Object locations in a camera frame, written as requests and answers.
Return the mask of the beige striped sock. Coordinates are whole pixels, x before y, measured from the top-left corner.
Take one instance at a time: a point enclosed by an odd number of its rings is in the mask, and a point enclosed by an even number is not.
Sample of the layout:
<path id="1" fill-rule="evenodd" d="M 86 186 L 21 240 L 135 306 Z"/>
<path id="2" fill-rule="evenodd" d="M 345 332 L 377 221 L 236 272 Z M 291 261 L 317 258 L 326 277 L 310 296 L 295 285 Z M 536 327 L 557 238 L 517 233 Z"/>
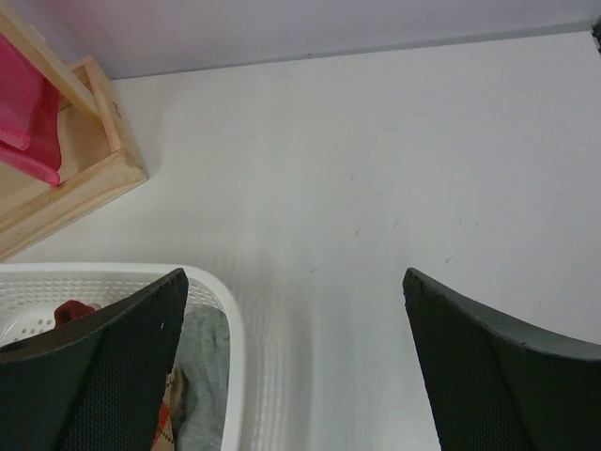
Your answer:
<path id="1" fill-rule="evenodd" d="M 54 310 L 54 327 L 58 328 L 100 309 L 101 306 L 97 303 L 86 304 L 77 300 L 66 301 Z"/>

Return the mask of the grey sock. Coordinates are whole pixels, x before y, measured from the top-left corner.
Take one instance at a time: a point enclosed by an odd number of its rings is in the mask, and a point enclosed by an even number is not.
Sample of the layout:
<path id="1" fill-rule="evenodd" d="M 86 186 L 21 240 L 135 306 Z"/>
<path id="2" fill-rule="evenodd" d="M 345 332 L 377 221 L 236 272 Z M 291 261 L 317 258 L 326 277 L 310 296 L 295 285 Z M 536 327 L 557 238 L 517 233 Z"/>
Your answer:
<path id="1" fill-rule="evenodd" d="M 177 450 L 221 448 L 229 356 L 229 327 L 221 310 L 203 305 L 185 315 L 176 356 L 186 381 Z"/>

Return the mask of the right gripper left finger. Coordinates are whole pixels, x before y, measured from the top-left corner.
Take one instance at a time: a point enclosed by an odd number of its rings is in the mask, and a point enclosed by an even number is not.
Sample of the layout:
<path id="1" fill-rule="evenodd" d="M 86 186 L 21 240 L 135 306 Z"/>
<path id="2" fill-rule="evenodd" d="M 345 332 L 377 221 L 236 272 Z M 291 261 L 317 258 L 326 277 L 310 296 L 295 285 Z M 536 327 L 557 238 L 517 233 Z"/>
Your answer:
<path id="1" fill-rule="evenodd" d="M 2 347 L 2 449 L 150 449 L 188 288 L 178 268 L 118 302 Z"/>

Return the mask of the argyle patterned sock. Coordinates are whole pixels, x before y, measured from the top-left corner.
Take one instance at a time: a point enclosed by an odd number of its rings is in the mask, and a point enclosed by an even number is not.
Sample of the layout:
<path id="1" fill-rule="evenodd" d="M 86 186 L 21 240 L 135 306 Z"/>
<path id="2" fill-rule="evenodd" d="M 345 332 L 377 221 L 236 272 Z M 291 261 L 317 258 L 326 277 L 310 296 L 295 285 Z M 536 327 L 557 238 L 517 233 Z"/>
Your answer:
<path id="1" fill-rule="evenodd" d="M 180 365 L 167 376 L 152 451 L 175 450 L 177 435 L 186 418 L 188 381 Z"/>

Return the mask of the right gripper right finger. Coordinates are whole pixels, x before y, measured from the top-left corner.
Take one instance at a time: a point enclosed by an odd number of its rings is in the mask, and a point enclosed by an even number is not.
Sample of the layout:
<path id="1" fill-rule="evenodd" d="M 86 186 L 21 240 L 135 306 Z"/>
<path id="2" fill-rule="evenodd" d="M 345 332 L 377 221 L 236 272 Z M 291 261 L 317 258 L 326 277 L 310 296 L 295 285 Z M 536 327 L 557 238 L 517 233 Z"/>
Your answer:
<path id="1" fill-rule="evenodd" d="M 599 345 L 511 317 L 413 268 L 403 290 L 441 449 L 599 449 Z"/>

